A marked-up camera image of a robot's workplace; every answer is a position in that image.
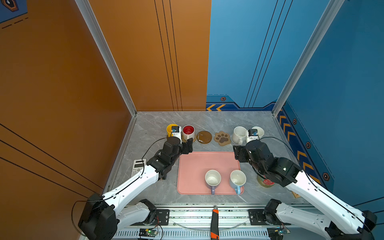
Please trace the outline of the red interior mug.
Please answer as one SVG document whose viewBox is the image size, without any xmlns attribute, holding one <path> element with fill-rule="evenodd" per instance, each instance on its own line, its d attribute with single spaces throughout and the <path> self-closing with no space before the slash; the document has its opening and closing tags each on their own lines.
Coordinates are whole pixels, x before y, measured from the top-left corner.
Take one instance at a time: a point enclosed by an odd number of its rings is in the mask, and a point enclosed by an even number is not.
<svg viewBox="0 0 384 240">
<path fill-rule="evenodd" d="M 186 125 L 182 128 L 182 138 L 184 141 L 194 139 L 196 136 L 195 128 L 192 125 Z"/>
</svg>

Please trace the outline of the glossy brown round coaster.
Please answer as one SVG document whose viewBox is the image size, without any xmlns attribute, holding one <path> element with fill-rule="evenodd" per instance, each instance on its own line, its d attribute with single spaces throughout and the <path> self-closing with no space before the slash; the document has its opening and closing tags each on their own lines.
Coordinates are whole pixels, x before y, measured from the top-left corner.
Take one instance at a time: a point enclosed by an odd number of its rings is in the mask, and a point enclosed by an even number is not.
<svg viewBox="0 0 384 240">
<path fill-rule="evenodd" d="M 212 134 L 208 131 L 200 131 L 197 134 L 197 141 L 201 144 L 208 144 L 212 141 Z"/>
</svg>

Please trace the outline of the cork paw print coaster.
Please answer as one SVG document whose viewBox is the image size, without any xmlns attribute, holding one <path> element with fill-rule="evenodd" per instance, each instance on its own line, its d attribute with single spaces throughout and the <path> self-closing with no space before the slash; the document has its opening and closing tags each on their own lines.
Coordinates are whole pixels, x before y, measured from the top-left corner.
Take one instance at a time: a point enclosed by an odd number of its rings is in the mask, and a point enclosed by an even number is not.
<svg viewBox="0 0 384 240">
<path fill-rule="evenodd" d="M 215 133 L 214 141 L 218 143 L 221 147 L 229 145 L 232 142 L 231 135 L 223 131 Z"/>
</svg>

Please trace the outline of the woven rattan round coaster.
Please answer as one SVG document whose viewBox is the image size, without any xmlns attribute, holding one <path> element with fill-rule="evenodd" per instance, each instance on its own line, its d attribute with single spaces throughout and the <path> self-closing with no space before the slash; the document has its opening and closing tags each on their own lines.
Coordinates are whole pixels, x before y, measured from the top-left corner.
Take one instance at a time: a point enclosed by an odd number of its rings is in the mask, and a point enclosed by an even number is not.
<svg viewBox="0 0 384 240">
<path fill-rule="evenodd" d="M 185 139 L 182 137 L 182 142 L 183 142 L 183 143 L 186 143 L 187 140 L 185 140 Z"/>
</svg>

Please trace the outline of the yellow mug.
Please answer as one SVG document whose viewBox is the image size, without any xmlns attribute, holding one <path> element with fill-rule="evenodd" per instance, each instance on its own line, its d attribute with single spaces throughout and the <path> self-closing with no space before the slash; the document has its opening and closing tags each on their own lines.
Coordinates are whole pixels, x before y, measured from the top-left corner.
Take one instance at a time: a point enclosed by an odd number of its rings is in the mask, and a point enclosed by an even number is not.
<svg viewBox="0 0 384 240">
<path fill-rule="evenodd" d="M 167 137 L 171 137 L 170 134 L 171 134 L 171 126 L 174 126 L 174 125 L 177 125 L 177 124 L 170 124 L 167 126 Z"/>
</svg>

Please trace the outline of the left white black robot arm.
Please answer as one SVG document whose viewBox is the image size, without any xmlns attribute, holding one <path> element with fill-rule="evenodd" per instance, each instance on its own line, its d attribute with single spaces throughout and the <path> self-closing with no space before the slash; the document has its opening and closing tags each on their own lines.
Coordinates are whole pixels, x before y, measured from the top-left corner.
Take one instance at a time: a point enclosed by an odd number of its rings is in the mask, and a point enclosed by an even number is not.
<svg viewBox="0 0 384 240">
<path fill-rule="evenodd" d="M 147 187 L 166 179 L 179 157 L 192 151 L 193 139 L 183 142 L 169 137 L 139 173 L 117 188 L 103 195 L 93 194 L 85 201 L 78 223 L 80 230 L 89 240 L 110 240 L 125 227 L 154 222 L 157 208 L 149 200 L 141 200 L 131 207 L 128 203 Z"/>
</svg>

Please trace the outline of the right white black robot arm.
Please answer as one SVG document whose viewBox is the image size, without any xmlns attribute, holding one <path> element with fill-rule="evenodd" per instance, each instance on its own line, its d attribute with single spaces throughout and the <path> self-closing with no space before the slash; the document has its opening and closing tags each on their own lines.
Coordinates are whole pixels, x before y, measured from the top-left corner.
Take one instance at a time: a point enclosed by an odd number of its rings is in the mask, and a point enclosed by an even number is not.
<svg viewBox="0 0 384 240">
<path fill-rule="evenodd" d="M 327 240 L 373 240 L 377 216 L 371 211 L 360 211 L 335 197 L 296 163 L 274 157 L 268 146 L 253 140 L 245 146 L 234 146 L 235 159 L 249 163 L 255 172 L 267 180 L 300 195 L 320 211 L 314 214 L 296 210 L 271 199 L 264 208 L 270 225 L 292 224 L 316 233 Z"/>
</svg>

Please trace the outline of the pink plastic tray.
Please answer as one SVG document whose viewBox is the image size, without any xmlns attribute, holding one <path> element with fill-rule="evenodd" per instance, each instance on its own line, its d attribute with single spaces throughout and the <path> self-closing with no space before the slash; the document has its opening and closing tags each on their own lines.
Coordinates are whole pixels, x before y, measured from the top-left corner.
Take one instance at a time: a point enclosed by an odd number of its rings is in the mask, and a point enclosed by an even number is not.
<svg viewBox="0 0 384 240">
<path fill-rule="evenodd" d="M 240 163 L 232 152 L 193 152 L 181 155 L 177 191 L 181 195 L 210 195 L 205 175 L 209 170 L 215 170 L 222 177 L 215 194 L 235 195 L 235 190 L 230 186 L 230 174 L 240 169 Z"/>
</svg>

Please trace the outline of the red round tin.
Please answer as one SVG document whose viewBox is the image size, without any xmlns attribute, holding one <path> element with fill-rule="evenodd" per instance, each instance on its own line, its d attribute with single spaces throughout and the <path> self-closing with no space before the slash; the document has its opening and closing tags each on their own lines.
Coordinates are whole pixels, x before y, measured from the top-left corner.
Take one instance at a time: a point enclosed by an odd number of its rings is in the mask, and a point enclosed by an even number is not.
<svg viewBox="0 0 384 240">
<path fill-rule="evenodd" d="M 257 181 L 258 181 L 258 183 L 259 183 L 262 187 L 264 187 L 264 188 L 270 188 L 270 187 L 272 187 L 272 186 L 275 185 L 274 182 L 272 182 L 272 181 L 270 181 L 270 180 L 268 180 L 268 179 L 263 179 L 263 178 L 260 177 L 260 176 L 257 176 Z"/>
</svg>

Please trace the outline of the small wooden block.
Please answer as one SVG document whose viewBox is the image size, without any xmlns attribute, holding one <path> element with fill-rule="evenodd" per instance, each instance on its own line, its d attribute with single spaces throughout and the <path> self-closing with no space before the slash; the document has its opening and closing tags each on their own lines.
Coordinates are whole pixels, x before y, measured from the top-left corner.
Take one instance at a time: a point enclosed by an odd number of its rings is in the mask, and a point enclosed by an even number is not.
<svg viewBox="0 0 384 240">
<path fill-rule="evenodd" d="M 292 192 L 295 198 L 300 198 L 301 196 L 296 194 L 295 192 Z"/>
</svg>

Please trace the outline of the right green circuit board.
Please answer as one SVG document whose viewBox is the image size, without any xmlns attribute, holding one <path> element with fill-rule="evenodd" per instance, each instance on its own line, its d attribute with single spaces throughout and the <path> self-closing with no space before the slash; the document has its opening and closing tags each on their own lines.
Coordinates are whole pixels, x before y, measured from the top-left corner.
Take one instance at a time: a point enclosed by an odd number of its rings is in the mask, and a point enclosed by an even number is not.
<svg viewBox="0 0 384 240">
<path fill-rule="evenodd" d="M 268 236 L 270 240 L 283 240 L 285 235 L 288 235 L 291 233 L 290 230 L 281 229 L 281 228 L 276 228 L 276 229 L 268 228 L 267 231 L 268 231 Z"/>
</svg>

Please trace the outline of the green circuit board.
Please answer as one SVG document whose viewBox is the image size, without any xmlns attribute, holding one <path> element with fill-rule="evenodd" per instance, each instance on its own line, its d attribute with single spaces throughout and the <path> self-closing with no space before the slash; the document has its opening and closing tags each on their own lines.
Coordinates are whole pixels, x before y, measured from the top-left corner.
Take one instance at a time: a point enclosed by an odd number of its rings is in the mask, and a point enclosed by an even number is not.
<svg viewBox="0 0 384 240">
<path fill-rule="evenodd" d="M 155 240 L 159 236 L 157 229 L 140 229 L 138 234 L 139 240 Z"/>
<path fill-rule="evenodd" d="M 281 229 L 281 228 L 276 228 L 276 229 L 268 228 L 267 231 L 268 231 L 268 236 L 270 240 L 283 240 L 285 235 L 288 235 L 291 233 L 290 230 Z"/>
</svg>

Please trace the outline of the left green circuit board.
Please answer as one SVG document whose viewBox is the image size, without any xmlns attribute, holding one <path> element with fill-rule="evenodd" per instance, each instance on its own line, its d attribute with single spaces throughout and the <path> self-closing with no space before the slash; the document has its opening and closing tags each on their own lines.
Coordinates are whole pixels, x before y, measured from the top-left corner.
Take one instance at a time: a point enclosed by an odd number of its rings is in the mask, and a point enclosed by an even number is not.
<svg viewBox="0 0 384 240">
<path fill-rule="evenodd" d="M 159 236 L 157 229 L 140 229 L 138 234 L 139 240 L 155 240 Z"/>
</svg>

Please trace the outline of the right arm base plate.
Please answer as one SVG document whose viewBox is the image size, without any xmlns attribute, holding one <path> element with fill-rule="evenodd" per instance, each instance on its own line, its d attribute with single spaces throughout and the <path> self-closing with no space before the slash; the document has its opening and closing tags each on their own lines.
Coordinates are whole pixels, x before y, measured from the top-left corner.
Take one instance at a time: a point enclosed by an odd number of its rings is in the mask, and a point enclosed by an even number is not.
<svg viewBox="0 0 384 240">
<path fill-rule="evenodd" d="M 264 213 L 261 209 L 248 210 L 250 223 L 252 226 L 282 226 L 283 223 L 276 217 L 275 214 Z"/>
</svg>

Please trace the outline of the orange black handled tool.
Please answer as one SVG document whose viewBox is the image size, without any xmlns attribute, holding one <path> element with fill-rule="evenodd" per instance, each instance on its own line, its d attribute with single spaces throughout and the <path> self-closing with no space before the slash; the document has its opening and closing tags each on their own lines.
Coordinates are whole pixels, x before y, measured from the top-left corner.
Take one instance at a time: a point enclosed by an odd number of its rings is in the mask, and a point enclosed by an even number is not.
<svg viewBox="0 0 384 240">
<path fill-rule="evenodd" d="M 219 210 L 218 206 L 214 206 L 212 211 L 212 219 L 211 219 L 211 240 L 219 239 Z"/>
</svg>

